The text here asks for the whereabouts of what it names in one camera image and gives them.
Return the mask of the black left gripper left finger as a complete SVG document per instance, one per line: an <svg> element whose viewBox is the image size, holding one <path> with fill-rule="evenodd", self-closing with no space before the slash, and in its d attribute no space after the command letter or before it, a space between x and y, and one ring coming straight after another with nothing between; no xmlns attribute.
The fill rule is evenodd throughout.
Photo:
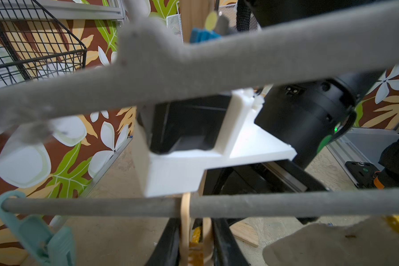
<svg viewBox="0 0 399 266"><path fill-rule="evenodd" d="M179 218L170 218L146 266L178 266L180 243Z"/></svg>

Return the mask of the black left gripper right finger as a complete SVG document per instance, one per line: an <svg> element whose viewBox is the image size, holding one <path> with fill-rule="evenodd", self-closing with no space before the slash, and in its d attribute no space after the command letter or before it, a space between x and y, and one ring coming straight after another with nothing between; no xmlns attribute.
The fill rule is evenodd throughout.
<svg viewBox="0 0 399 266"><path fill-rule="evenodd" d="M215 266L249 266L225 218L213 218Z"/></svg>

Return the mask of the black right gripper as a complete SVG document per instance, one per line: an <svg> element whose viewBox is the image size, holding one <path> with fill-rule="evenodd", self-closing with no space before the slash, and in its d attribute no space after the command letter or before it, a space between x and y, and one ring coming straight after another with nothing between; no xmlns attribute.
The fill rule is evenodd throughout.
<svg viewBox="0 0 399 266"><path fill-rule="evenodd" d="M319 191L329 191L329 189L294 162L282 160L208 170L203 195Z"/></svg>

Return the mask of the white clip hanger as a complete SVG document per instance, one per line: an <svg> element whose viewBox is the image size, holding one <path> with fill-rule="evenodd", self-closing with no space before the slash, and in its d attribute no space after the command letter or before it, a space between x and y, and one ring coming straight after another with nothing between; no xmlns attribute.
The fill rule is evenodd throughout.
<svg viewBox="0 0 399 266"><path fill-rule="evenodd" d="M350 8L261 32L184 45L161 22L124 25L115 64L0 89L0 127L105 109L155 104L289 84L399 63L399 1ZM181 216L180 198L30 199L0 202L5 214ZM193 218L399 215L399 188L206 196L191 200Z"/></svg>

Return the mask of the beige clothes peg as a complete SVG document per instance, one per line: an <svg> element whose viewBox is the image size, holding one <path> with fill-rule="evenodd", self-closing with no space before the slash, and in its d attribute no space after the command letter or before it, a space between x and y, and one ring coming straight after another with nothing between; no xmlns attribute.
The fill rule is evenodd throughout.
<svg viewBox="0 0 399 266"><path fill-rule="evenodd" d="M203 242L197 246L190 247L190 200L191 194L185 193L181 197L181 226L179 243L179 265L180 266L214 266L214 235L212 221L210 218L203 219L202 235Z"/></svg>

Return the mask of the white yellow cuff glove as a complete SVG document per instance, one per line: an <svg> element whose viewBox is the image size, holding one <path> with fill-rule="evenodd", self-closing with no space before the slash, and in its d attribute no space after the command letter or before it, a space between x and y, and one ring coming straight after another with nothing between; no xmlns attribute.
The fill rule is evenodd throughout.
<svg viewBox="0 0 399 266"><path fill-rule="evenodd" d="M266 246L269 266L399 266L399 216L308 225Z"/></svg>

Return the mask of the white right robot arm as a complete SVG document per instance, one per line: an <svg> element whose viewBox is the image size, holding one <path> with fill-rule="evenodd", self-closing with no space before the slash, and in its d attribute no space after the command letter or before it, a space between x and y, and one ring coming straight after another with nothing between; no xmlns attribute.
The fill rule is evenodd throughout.
<svg viewBox="0 0 399 266"><path fill-rule="evenodd" d="M264 28L383 1L237 1L236 29L246 31L253 13ZM273 86L254 123L297 152L295 158L208 170L203 195L328 191L304 170L328 143L357 119L359 104L381 70Z"/></svg>

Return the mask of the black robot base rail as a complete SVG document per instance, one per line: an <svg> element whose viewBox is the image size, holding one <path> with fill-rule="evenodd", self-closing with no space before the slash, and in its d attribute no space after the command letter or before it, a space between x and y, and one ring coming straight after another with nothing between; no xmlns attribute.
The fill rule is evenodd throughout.
<svg viewBox="0 0 399 266"><path fill-rule="evenodd" d="M378 175L380 170L369 162L347 161L345 167L351 180L358 189L377 188L382 190L385 186L380 182Z"/></svg>

